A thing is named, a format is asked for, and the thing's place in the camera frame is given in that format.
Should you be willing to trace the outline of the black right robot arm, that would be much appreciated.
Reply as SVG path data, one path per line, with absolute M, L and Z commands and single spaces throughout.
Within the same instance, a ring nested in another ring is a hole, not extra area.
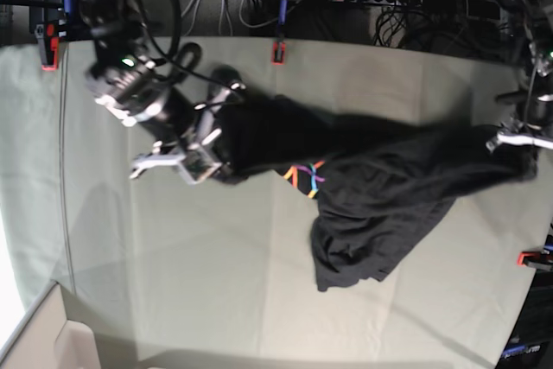
M 123 126 L 140 126 L 154 139 L 152 150 L 130 166 L 135 180 L 154 168 L 173 169 L 187 184 L 207 179 L 239 182 L 223 143 L 218 112 L 243 102 L 245 85 L 232 67 L 210 76 L 196 72 L 202 56 L 195 42 L 181 43 L 181 6 L 169 0 L 173 34 L 159 49 L 143 0 L 80 0 L 96 54 L 86 73 L 95 102 Z

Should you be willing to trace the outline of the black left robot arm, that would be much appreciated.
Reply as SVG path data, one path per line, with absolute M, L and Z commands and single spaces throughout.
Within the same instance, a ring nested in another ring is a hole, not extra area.
M 510 119 L 486 146 L 552 149 L 552 0 L 497 0 L 511 18 L 517 37 L 527 47 L 521 54 L 527 81 L 496 102 L 514 107 Z

